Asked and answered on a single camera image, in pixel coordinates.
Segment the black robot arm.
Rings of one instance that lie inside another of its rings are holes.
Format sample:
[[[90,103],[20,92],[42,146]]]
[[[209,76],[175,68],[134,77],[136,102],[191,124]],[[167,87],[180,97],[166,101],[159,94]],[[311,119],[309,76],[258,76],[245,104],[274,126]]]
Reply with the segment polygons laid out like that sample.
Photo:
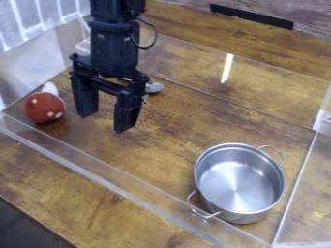
[[[71,89],[82,117],[99,111],[99,92],[116,97],[114,131],[136,125],[146,101],[148,76],[138,70],[140,25],[146,0],[91,1],[91,54],[74,53]]]

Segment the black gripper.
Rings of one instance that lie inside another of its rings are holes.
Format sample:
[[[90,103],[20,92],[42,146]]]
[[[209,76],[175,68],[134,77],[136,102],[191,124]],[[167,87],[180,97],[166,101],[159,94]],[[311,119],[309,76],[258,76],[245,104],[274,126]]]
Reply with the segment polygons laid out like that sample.
[[[74,53],[70,60],[71,90],[79,116],[86,118],[99,111],[99,91],[118,96],[114,131],[123,133],[138,123],[150,77],[136,68],[110,70],[94,67],[91,55]]]

